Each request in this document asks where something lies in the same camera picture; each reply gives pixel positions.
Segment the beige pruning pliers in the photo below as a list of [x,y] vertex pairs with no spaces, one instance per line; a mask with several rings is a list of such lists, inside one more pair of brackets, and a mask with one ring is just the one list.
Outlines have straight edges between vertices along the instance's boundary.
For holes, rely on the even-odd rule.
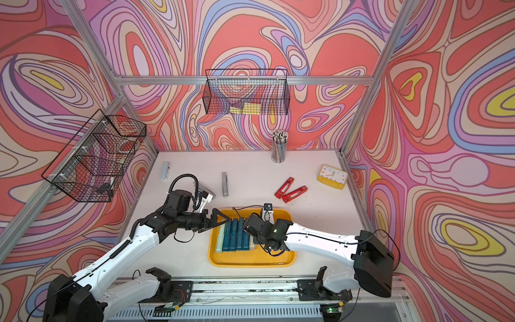
[[254,250],[256,249],[256,244],[254,244],[253,237],[249,239],[249,249]]

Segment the dark teal pruning pliers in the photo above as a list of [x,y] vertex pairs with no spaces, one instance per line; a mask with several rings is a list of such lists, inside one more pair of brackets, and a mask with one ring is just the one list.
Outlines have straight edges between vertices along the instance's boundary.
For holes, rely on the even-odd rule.
[[233,221],[229,221],[225,224],[222,252],[229,252],[231,250],[232,223]]

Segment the grey pruning pliers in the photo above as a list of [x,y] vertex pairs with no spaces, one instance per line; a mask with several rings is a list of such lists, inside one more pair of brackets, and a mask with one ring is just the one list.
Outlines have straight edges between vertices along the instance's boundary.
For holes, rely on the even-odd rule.
[[229,196],[229,190],[228,190],[228,176],[226,172],[222,172],[222,191],[223,196],[228,197]]

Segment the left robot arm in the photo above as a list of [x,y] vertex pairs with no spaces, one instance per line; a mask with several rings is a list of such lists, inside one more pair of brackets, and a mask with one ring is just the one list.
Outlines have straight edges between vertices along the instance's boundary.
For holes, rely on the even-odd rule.
[[221,225],[222,213],[205,205],[210,191],[190,194],[173,191],[163,206],[136,221],[129,236],[99,260],[72,276],[59,275],[49,286],[43,321],[107,321],[131,305],[147,299],[171,301],[176,289],[171,276],[150,268],[128,283],[112,283],[141,258],[178,229],[206,232]]

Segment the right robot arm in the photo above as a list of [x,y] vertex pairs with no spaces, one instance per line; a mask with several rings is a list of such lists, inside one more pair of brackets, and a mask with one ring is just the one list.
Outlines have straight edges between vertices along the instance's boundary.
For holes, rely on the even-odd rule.
[[273,224],[252,214],[243,230],[265,251],[308,252],[336,260],[322,269],[321,286],[333,293],[359,287],[377,297],[392,296],[394,255],[373,232],[344,236],[308,229],[285,219]]

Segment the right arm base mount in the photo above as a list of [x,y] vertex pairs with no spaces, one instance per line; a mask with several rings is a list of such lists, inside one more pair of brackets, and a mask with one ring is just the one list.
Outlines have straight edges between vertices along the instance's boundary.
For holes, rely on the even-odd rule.
[[350,289],[344,289],[340,292],[333,292],[326,288],[323,284],[323,275],[327,267],[322,266],[319,269],[316,279],[300,279],[297,280],[297,287],[294,289],[299,295],[300,301],[336,301],[339,300],[347,303],[353,299]]

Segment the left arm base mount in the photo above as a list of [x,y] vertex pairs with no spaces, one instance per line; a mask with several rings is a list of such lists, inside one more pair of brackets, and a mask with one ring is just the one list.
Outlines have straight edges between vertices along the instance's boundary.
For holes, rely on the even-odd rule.
[[162,302],[182,304],[188,303],[193,289],[193,281],[174,280],[169,273],[160,268],[149,268],[146,274],[150,274],[158,280],[158,289],[154,296],[147,299],[147,302]]

